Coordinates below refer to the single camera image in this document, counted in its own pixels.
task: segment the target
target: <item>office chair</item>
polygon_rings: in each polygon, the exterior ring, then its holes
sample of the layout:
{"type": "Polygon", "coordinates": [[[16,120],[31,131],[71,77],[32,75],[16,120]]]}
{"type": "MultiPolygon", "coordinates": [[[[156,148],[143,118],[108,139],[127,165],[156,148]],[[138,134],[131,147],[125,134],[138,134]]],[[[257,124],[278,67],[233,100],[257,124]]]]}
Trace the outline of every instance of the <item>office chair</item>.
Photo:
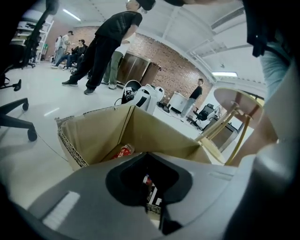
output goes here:
{"type": "MultiPolygon", "coordinates": [[[[28,66],[29,60],[31,57],[31,52],[36,46],[40,34],[40,30],[43,27],[43,24],[48,17],[48,15],[55,15],[59,7],[58,0],[47,0],[46,1],[46,11],[42,14],[41,18],[37,22],[31,36],[28,39],[26,46],[22,45],[9,45],[8,47],[8,56],[7,61],[4,64],[0,65],[0,89],[4,88],[14,88],[14,91],[21,89],[22,81],[21,79],[17,84],[11,86],[5,85],[5,73],[11,69],[24,68],[28,66]]],[[[0,107],[0,126],[11,127],[11,128],[24,128],[28,129],[27,135],[30,141],[35,141],[37,139],[37,133],[35,131],[34,125],[32,122],[20,120],[7,116],[7,114],[15,109],[16,107],[22,105],[24,111],[28,110],[29,103],[27,98],[17,100],[15,102],[6,104],[0,107]]]]}
{"type": "Polygon", "coordinates": [[[193,111],[194,114],[196,115],[196,120],[190,120],[191,124],[193,124],[195,127],[198,127],[199,129],[201,129],[201,127],[197,124],[197,121],[205,121],[207,120],[208,116],[214,111],[214,105],[212,104],[207,104],[203,110],[199,113],[197,113],[197,111],[193,111]]]}

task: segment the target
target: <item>floor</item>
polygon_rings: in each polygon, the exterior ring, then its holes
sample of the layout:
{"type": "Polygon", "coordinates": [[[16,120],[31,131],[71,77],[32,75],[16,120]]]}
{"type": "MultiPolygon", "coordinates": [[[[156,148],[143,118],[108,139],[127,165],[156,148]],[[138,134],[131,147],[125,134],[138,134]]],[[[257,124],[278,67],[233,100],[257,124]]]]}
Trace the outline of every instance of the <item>floor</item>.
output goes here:
{"type": "MultiPolygon", "coordinates": [[[[24,112],[20,106],[9,116],[33,122],[38,134],[37,141],[29,142],[25,129],[0,128],[0,180],[7,187],[10,199],[24,208],[73,172],[58,141],[55,118],[109,107],[121,97],[122,89],[110,90],[105,85],[98,87],[93,95],[84,95],[86,78],[79,82],[78,88],[63,87],[61,82],[69,76],[69,72],[50,69],[49,62],[42,62],[34,69],[8,72],[11,83],[22,79],[22,89],[0,92],[1,105],[28,98],[28,111],[24,112]]],[[[174,112],[167,114],[156,108],[154,116],[193,139],[200,134],[186,121],[181,122],[174,112]]]]}

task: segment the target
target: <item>black t-shirt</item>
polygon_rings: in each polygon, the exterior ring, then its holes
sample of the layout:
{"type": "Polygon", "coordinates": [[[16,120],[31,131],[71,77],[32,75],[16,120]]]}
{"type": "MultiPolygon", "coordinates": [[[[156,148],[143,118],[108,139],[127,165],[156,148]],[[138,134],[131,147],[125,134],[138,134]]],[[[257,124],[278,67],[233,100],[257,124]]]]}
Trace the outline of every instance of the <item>black t-shirt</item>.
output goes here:
{"type": "Polygon", "coordinates": [[[193,93],[191,94],[191,96],[189,98],[192,98],[192,99],[196,99],[199,98],[199,96],[202,94],[202,87],[197,87],[193,93]]]}
{"type": "Polygon", "coordinates": [[[140,13],[133,11],[117,13],[107,19],[95,34],[115,39],[121,44],[130,26],[140,26],[142,19],[143,17],[140,13]]]}

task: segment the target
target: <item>ceiling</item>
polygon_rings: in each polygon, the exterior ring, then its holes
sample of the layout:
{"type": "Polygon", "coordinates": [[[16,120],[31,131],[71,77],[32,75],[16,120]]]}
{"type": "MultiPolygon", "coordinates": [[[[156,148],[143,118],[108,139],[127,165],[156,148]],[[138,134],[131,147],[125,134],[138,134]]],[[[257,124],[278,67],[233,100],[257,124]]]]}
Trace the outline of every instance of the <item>ceiling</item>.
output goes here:
{"type": "MultiPolygon", "coordinates": [[[[60,0],[56,17],[74,27],[100,26],[113,14],[125,11],[126,1],[60,0]],[[81,21],[64,13],[64,8],[81,21]]],[[[43,10],[45,2],[34,8],[43,10]]],[[[174,7],[157,0],[154,8],[143,14],[138,32],[178,51],[212,82],[265,87],[259,59],[252,56],[252,47],[246,43],[246,17],[240,1],[174,7]],[[215,78],[212,71],[236,72],[238,78],[215,78]]]]}

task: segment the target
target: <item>stool leg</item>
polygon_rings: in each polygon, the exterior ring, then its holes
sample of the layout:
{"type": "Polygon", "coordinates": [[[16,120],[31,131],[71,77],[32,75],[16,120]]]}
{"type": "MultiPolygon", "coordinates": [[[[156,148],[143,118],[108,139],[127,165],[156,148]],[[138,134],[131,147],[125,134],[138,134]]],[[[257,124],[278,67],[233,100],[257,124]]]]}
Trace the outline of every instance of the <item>stool leg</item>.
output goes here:
{"type": "Polygon", "coordinates": [[[232,162],[233,158],[235,157],[236,153],[238,152],[239,148],[240,148],[240,145],[245,137],[245,134],[246,134],[246,131],[247,131],[247,128],[249,126],[249,122],[251,120],[251,117],[250,116],[246,116],[246,121],[245,121],[245,126],[243,128],[243,131],[242,131],[242,134],[240,136],[240,139],[238,141],[238,143],[236,144],[231,156],[228,158],[228,161],[225,163],[225,165],[230,165],[230,163],[232,162]]]}
{"type": "Polygon", "coordinates": [[[230,114],[230,116],[225,120],[225,122],[222,123],[221,125],[219,125],[219,127],[218,127],[211,135],[209,135],[207,138],[208,138],[209,140],[211,140],[211,139],[213,139],[215,136],[217,136],[217,134],[218,134],[219,132],[221,132],[221,130],[222,130],[223,128],[226,127],[227,123],[228,123],[228,122],[229,122],[236,114],[237,114],[237,112],[234,110],[234,111],[230,114]]]}
{"type": "Polygon", "coordinates": [[[208,135],[212,134],[221,124],[224,120],[226,120],[237,108],[238,106],[234,104],[232,106],[232,109],[228,111],[224,116],[222,116],[214,125],[212,125],[209,129],[204,131],[199,137],[195,139],[196,142],[202,140],[203,138],[207,137],[208,135]]]}

